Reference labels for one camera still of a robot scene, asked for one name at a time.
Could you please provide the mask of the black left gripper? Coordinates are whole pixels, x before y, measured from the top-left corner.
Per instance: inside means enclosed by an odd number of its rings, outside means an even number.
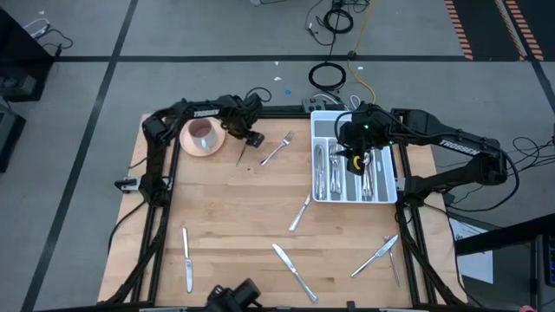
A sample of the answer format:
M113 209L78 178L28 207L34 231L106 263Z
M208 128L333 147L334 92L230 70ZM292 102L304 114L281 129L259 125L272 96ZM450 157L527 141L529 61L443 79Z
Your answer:
M264 135L252 130L253 124L258 120L258 115L263 108L259 97L247 97L241 100L233 98L236 107L230 114L228 133L234 137L246 137L247 146L259 147L264 141Z

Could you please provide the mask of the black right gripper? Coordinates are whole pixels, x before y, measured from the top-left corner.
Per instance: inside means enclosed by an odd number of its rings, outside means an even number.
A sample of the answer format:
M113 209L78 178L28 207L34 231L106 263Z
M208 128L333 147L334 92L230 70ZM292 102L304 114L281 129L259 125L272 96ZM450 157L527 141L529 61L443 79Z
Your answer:
M342 113L336 119L336 138L345 150L346 169L353 168L353 153L371 148L383 148L390 144L390 116L380 106L362 102L354 111ZM367 166L365 153L358 159L359 174Z

